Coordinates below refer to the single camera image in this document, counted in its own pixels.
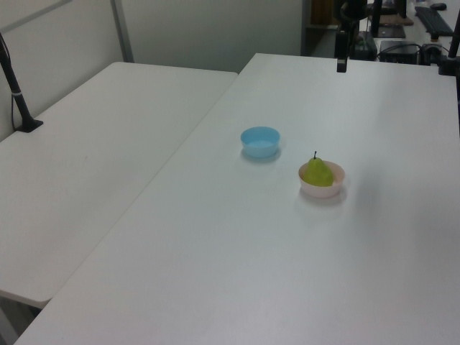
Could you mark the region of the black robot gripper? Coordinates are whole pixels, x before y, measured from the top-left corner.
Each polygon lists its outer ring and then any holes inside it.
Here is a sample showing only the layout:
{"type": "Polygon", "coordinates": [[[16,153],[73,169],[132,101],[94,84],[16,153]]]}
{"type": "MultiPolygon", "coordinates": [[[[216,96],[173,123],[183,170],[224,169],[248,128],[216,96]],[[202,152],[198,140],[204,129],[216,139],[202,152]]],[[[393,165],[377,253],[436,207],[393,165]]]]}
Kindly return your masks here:
{"type": "Polygon", "coordinates": [[[367,1],[338,0],[336,2],[336,19],[339,32],[336,33],[336,59],[338,73],[345,73],[348,60],[348,33],[354,31],[361,20],[367,16],[367,1]]]}

